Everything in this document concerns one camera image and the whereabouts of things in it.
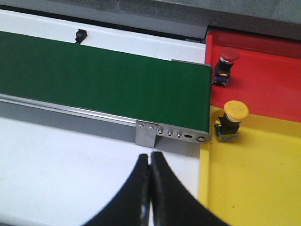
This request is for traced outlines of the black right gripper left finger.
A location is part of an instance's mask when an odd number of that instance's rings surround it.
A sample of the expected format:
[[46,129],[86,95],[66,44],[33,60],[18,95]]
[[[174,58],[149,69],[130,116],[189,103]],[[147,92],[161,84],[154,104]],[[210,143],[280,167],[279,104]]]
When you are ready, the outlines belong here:
[[147,226],[149,224],[150,172],[148,155],[141,154],[126,182],[86,226]]

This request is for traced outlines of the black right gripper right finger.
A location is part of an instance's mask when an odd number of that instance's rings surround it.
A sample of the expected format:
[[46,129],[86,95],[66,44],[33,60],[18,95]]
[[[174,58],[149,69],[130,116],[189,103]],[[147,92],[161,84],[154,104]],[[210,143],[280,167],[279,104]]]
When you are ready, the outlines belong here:
[[226,226],[184,187],[163,153],[151,153],[150,197],[156,226]]

